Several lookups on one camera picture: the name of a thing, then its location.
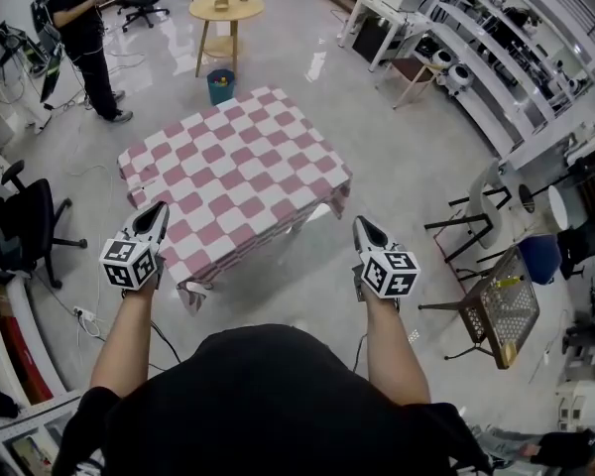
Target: power outlet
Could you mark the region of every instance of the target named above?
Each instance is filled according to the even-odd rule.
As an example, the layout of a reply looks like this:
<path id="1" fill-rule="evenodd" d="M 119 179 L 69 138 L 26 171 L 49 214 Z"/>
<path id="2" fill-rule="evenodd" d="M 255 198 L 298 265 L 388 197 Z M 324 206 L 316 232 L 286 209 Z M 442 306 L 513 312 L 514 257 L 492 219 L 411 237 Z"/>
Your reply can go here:
<path id="1" fill-rule="evenodd" d="M 77 306 L 77 305 L 72 308 L 72 313 L 77 316 L 79 316 L 79 314 L 81 313 L 81 318 L 86 321 L 94 322 L 94 320 L 95 320 L 94 313 L 92 313 L 90 310 L 86 310 L 85 308 L 81 308 L 80 306 Z"/>

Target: blue trash bin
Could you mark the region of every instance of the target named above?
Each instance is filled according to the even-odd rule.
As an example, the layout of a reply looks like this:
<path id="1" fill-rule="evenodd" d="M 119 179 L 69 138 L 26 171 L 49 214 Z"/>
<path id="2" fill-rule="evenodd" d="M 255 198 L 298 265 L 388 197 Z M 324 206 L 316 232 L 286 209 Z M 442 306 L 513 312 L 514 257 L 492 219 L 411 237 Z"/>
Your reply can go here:
<path id="1" fill-rule="evenodd" d="M 218 84 L 222 77 L 227 80 L 225 86 Z M 207 76 L 207 87 L 209 88 L 209 100 L 212 105 L 215 106 L 233 98 L 235 80 L 234 73 L 227 68 L 218 68 L 209 73 Z"/>

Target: glossy tiled floor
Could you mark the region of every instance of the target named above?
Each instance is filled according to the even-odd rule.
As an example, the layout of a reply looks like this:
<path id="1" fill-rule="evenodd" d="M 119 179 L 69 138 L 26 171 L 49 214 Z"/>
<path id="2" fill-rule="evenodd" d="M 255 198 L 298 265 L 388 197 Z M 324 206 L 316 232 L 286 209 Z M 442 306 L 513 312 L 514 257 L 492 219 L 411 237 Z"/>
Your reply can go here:
<path id="1" fill-rule="evenodd" d="M 58 297 L 66 305 L 95 309 L 98 234 L 102 240 L 112 236 L 131 213 L 124 183 L 116 172 L 116 158 L 133 143 L 209 106 L 206 81 L 193 73 L 202 27 L 187 13 L 188 3 L 163 0 L 162 6 L 172 11 L 169 17 L 155 18 L 152 30 L 138 22 L 127 34 L 121 33 L 122 17 L 115 10 L 104 13 L 110 27 L 105 40 L 109 66 L 118 67 L 112 82 L 126 90 L 128 97 L 122 105 L 135 112 L 132 121 L 110 125 L 93 111 L 77 106 L 54 118 L 40 136 L 11 147 L 11 160 L 27 160 L 26 180 L 45 176 L 56 199 L 67 195 L 73 199 L 61 235 L 89 240 L 87 251 L 55 250 L 64 283 Z M 553 389 L 561 368 L 557 344 L 549 364 L 541 365 L 533 382 L 529 381 L 544 346 L 557 332 L 561 310 L 569 305 L 561 277 L 538 289 L 540 318 L 516 365 L 508 371 L 497 370 L 491 358 L 479 353 L 444 362 L 445 354 L 470 345 L 460 319 L 450 313 L 417 310 L 420 302 L 462 298 L 461 288 L 422 225 L 448 217 L 447 200 L 465 193 L 491 161 L 484 140 L 434 88 L 421 101 L 393 111 L 383 90 L 374 89 L 375 74 L 367 70 L 367 63 L 352 49 L 337 47 L 341 23 L 330 12 L 333 6 L 328 1 L 265 0 L 265 4 L 264 14 L 241 23 L 245 50 L 236 90 L 245 92 L 273 83 L 296 102 L 354 174 L 348 207 L 341 221 L 326 214 L 306 224 L 296 237 L 278 239 L 224 274 L 216 283 L 214 297 L 195 317 L 183 309 L 172 280 L 165 277 L 155 299 L 156 323 L 179 354 L 188 357 L 205 336 L 216 331 L 246 323 L 299 322 L 352 366 L 366 318 L 352 287 L 350 268 L 357 257 L 351 222 L 354 216 L 365 214 L 390 228 L 421 264 L 421 283 L 404 303 L 402 318 L 409 333 L 415 334 L 413 345 L 433 398 L 467 408 L 467 416 L 476 421 L 522 429 L 552 426 Z M 228 31 L 226 24 L 217 28 L 221 34 Z M 212 26 L 210 34 L 215 33 Z M 203 59 L 202 73 L 216 65 L 221 63 Z M 70 98 L 77 89 L 65 64 L 55 103 Z M 507 245 L 524 228 L 521 217 L 510 220 L 505 241 L 499 245 Z M 453 247 L 458 234 L 458 230 L 446 232 L 441 244 Z M 461 264 L 471 266 L 481 253 L 473 248 Z M 40 273 L 45 279 L 44 271 Z M 75 319 L 38 280 L 33 282 L 33 294 L 36 314 L 61 374 L 71 387 L 85 386 L 101 342 L 82 332 L 78 348 Z M 104 281 L 100 296 L 98 315 L 105 321 L 101 323 L 105 333 L 120 298 Z M 156 336 L 151 360 L 162 367 L 175 363 Z M 365 354 L 359 372 L 366 372 Z"/>

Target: red and white tablecloth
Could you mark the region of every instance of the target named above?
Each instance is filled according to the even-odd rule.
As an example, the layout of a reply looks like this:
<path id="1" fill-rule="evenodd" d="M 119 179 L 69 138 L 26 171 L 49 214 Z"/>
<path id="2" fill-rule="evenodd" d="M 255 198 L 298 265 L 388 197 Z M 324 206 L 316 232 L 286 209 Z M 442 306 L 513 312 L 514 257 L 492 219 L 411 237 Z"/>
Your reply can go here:
<path id="1" fill-rule="evenodd" d="M 341 218 L 351 173 L 301 111 L 265 86 L 196 113 L 118 159 L 135 207 L 170 206 L 161 244 L 185 306 L 248 252 L 299 229 L 322 203 Z"/>

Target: gray sneaker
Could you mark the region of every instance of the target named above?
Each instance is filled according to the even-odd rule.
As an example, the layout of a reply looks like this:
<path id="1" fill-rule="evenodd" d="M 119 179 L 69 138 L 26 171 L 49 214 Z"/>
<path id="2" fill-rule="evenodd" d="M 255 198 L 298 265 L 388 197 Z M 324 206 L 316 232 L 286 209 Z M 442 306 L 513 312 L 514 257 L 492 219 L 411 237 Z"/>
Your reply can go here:
<path id="1" fill-rule="evenodd" d="M 124 90 L 113 91 L 112 96 L 115 98 L 115 102 L 119 102 L 126 96 L 126 92 Z"/>
<path id="2" fill-rule="evenodd" d="M 122 111 L 121 109 L 117 109 L 117 115 L 112 120 L 108 121 L 114 123 L 124 123 L 130 120 L 131 118 L 132 111 Z"/>

